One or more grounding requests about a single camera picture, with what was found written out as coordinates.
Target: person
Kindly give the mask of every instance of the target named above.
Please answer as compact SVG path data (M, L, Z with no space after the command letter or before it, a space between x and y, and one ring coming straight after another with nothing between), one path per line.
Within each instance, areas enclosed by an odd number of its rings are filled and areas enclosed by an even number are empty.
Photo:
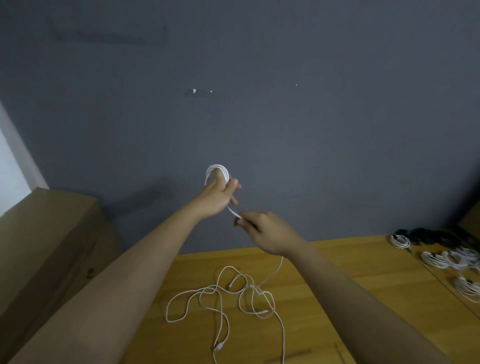
M13 357L17 363L117 363L194 226L241 188L219 170L202 192L126 251L68 301ZM271 212L236 225L261 249L298 269L358 364L452 363L416 329L333 265Z

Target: wooden table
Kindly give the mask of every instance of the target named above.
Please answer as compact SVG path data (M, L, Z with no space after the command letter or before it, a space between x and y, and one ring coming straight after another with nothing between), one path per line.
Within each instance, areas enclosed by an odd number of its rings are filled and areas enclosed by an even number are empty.
M457 363L480 358L480 320L464 302L409 252L392 247L384 236L314 243L339 268L422 332ZM188 316L165 321L176 293L213 284L220 269L232 265L260 282L276 269L279 257L258 248L179 255L133 337L122 363L212 363L219 315L195 300ZM225 277L221 284L226 285ZM293 265L285 261L268 281L286 330L286 363L355 363ZM219 363L279 363L281 327L273 316L261 320L242 313L236 297L224 295L230 337L217 354ZM171 305L180 317L187 296Z

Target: white cable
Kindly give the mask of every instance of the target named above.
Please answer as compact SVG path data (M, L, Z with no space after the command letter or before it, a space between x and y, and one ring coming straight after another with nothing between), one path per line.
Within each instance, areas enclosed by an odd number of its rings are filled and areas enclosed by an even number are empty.
M455 288L467 300L479 303L480 302L480 282L473 283L472 281L463 277L457 278L454 282Z
M243 274L243 273L240 273L236 268L232 267L232 266L226 266L226 267L223 267L223 269L220 271L220 274L218 275L218 278L216 280L216 284L210 284L209 286L206 286L206 287L202 287L202 288L199 288L197 290L189 290L189 291L185 291L185 292L181 292L181 293L178 293L176 294L175 296L173 296L173 298L168 302L167 304L167 310L165 312L165 319L167 322L176 322L176 321L180 321L180 320L183 320L186 316L187 316L187 313L188 313L188 308L189 308L189 305L190 305L190 301L192 300L193 297L195 297L196 295L198 295L198 304L204 308L206 308L207 310L211 310L211 311L215 311L215 312L218 312L220 314L220 328L218 329L218 333L215 337L215 341L214 341L214 344L213 344L213 361L215 364L217 364L217 361L216 361L216 356L215 356L215 352L219 351L220 349L222 349L222 347L224 346L225 342L227 341L228 339L228 336L230 335L230 322L228 321L228 318L227 318L227 315L223 312L223 301L222 301L222 291L225 292L225 293L230 293L230 294L239 294L239 298L238 298L238 301L237 301L237 305L238 305L238 308L243 312L243 313L246 313L246 314L249 314L249 315L256 315L257 317L259 318L262 318L262 319L265 319L265 318L269 318L271 317L272 315L275 315L278 320L280 321L280 325L282 327L282 364L284 364L285 362L285 327L283 326L283 322L282 322L282 319L280 318L280 316L278 315L278 313L276 312L275 310L275 300L273 299L273 295L269 292L269 291L263 291L260 289L260 286L263 285L268 279L271 278L272 275L274 275L276 272L278 272L278 270L280 269L280 267L282 266L282 262L283 262L283 257L281 257L280 259L280 264L278 265L278 268L276 269L276 271L274 273L270 273L267 278L262 282L260 283L258 286L255 286L255 282L253 281L253 278L251 276L249 276L248 274ZM235 278L227 285L227 289L224 289L223 287L221 287L218 283L220 282L220 277L222 276L222 273L225 271L225 269L227 268L230 268L230 269L233 269L237 275L235 276ZM235 291L235 292L231 292L229 291L229 289L232 287L232 285L235 283L235 281L237 280L237 278L239 277L242 277L244 280L245 280L245 285L243 286L243 288L241 288L239 291ZM246 311L245 309L243 309L243 307L241 306L241 298L242 298L242 295L248 290L248 289L251 289L252 290L252 298L250 300L250 305L251 305L251 308L252 310L251 311ZM188 301L187 301L187 306L186 306L186 309L185 309L185 313L182 317L180 318L177 318L175 320L170 320L168 318L168 308L170 307L170 303L175 299L177 298L178 296L180 295L183 295L183 294L186 294L186 293L193 293L189 298L188 298ZM204 294L214 294L214 293L217 293L219 298L220 298L220 309L216 309L214 307L209 307L209 306L205 306L203 303L202 303L202 295ZM255 298L255 294L258 295L258 296L263 296L268 304L268 306L270 307L270 310L262 310L262 311L256 311L255 310L255 307L253 305L253 301L254 301L254 298ZM218 342L218 339L220 337L220 333L222 332L222 327L223 327L223 319L225 319L225 322L227 323L227 334L225 336L225 338Z
M455 249L455 251L469 262L476 262L480 260L480 255L473 249L458 247Z
M449 267L449 263L439 254L422 252L421 258L425 263L435 268L446 269Z
M468 260L462 254L457 252L442 252L442 257L447 261L448 265L456 270L463 270L468 268Z
M228 170L222 166L221 164L214 164L210 167L208 167L207 169L207 174L206 174L206 177L205 177L205 186L207 186L207 182L208 182L208 177L210 177L210 175L212 174L212 172L215 170L215 169L219 169L222 171L223 173L223 177L225 178L225 183L228 183L228 181L230 181L230 176L228 175ZM234 214L236 217L238 218L242 218L239 214L237 214L236 212L234 212L230 207L227 206L227 208L230 210L230 212L232 214Z
M398 249L408 249L410 247L410 240L403 235L390 235L390 243Z

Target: white wall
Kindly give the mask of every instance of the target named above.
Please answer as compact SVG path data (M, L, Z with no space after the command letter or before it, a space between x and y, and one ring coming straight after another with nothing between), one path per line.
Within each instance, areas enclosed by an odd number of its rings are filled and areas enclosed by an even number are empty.
M48 188L0 102L0 216L36 187Z

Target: dark gray wall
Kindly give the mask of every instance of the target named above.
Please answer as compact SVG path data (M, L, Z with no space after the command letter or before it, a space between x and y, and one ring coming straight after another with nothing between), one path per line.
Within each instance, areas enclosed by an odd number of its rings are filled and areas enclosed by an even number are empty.
M3 3L0 98L128 246L214 163L312 240L436 227L480 179L477 1L64 3ZM232 221L182 251L250 246Z

